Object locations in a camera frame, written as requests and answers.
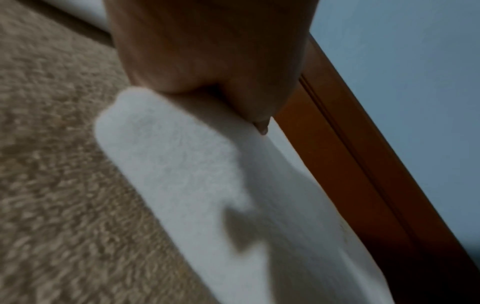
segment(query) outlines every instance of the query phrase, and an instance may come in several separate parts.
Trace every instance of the beige carpet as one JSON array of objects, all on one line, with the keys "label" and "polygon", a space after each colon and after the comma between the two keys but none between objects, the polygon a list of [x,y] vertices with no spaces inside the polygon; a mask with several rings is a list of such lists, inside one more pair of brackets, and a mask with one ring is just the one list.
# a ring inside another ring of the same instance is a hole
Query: beige carpet
[{"label": "beige carpet", "polygon": [[125,86],[106,34],[0,0],[2,304],[216,302],[96,145]]}]

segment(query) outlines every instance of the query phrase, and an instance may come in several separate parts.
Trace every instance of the white towel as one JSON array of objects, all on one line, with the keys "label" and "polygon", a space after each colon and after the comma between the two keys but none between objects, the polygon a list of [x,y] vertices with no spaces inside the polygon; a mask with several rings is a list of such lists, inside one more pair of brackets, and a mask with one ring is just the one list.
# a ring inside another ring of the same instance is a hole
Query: white towel
[{"label": "white towel", "polygon": [[95,136],[222,304],[393,303],[275,121],[262,137],[207,94],[132,88]]}]

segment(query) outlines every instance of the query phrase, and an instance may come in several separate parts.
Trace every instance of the skin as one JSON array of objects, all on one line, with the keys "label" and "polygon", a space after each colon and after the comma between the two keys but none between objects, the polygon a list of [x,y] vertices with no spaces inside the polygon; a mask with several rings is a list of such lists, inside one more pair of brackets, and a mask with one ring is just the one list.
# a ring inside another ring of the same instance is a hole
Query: skin
[{"label": "skin", "polygon": [[300,76],[316,0],[104,0],[133,85],[209,87],[266,134]]}]

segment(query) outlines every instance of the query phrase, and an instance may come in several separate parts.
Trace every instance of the white wall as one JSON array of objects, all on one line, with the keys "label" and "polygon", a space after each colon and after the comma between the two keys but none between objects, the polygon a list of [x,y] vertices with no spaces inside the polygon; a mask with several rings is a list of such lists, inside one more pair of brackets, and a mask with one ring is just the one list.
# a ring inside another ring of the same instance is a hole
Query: white wall
[{"label": "white wall", "polygon": [[311,33],[480,266],[480,1],[320,0]]}]

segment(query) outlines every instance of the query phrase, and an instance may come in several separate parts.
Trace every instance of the wooden door frame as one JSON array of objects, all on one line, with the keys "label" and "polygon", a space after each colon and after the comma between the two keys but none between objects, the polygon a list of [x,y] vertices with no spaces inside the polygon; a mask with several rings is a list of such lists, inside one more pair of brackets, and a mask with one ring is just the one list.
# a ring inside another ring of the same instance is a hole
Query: wooden door frame
[{"label": "wooden door frame", "polygon": [[438,288],[480,302],[480,271],[312,36],[300,83],[421,252],[431,278],[441,281]]}]

